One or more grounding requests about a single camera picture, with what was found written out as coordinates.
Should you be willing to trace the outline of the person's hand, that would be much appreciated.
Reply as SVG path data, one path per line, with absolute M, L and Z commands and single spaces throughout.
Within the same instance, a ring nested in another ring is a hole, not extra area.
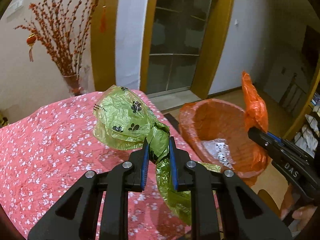
M 317 210 L 316 206 L 308 205 L 298 208 L 293 212 L 292 218 L 298 220 L 298 224 L 293 227 L 294 232 L 303 230 L 303 228 L 308 224 L 309 220 Z

